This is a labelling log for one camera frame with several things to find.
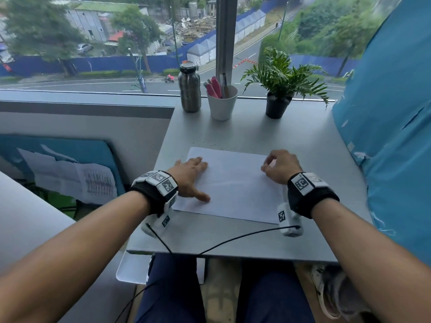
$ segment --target car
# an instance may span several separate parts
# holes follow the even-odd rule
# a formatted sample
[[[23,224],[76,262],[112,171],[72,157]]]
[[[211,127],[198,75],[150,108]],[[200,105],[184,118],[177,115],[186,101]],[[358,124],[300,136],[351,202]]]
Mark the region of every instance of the car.
[[[78,54],[87,53],[88,51],[91,51],[92,49],[94,49],[94,47],[90,44],[78,44],[78,47],[76,48],[76,50],[78,51]]]

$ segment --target scooter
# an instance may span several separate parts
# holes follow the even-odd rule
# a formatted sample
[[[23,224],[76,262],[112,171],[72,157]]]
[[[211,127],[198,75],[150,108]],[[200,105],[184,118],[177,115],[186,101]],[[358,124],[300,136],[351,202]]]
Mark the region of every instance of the scooter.
[[[174,82],[174,76],[167,75],[165,77],[165,83],[173,83]]]

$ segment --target potted plant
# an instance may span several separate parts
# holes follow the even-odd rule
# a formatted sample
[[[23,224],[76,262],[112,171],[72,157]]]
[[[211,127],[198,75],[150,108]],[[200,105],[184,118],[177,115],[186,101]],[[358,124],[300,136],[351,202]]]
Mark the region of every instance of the potted plant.
[[[280,119],[295,94],[305,98],[306,95],[317,95],[328,105],[325,83],[317,84],[310,80],[315,70],[323,72],[321,66],[315,64],[299,65],[291,67],[291,59],[275,48],[267,47],[264,50],[266,59],[263,63],[253,65],[244,72],[241,80],[249,77],[245,84],[244,92],[252,83],[260,83],[267,91],[266,115],[272,119]]]

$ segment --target sheet of paper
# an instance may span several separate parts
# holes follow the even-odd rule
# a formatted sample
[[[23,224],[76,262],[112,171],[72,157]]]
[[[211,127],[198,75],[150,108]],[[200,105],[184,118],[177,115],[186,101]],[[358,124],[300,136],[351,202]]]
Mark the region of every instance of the sheet of paper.
[[[117,197],[114,175],[100,164],[56,161],[55,157],[18,149],[35,174],[38,187],[72,196],[87,204],[105,204]]]
[[[266,156],[192,147],[187,159],[198,156],[208,162],[208,168],[196,188],[210,195],[211,201],[178,197],[174,210],[278,223],[283,192],[260,170]]]

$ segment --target pen holder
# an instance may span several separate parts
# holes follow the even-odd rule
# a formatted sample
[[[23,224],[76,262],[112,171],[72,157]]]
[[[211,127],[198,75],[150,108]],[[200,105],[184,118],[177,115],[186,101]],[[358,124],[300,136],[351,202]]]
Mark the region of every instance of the pen holder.
[[[232,117],[238,90],[232,85],[227,86],[229,98],[215,98],[208,95],[209,110],[211,117],[216,120],[225,121]]]

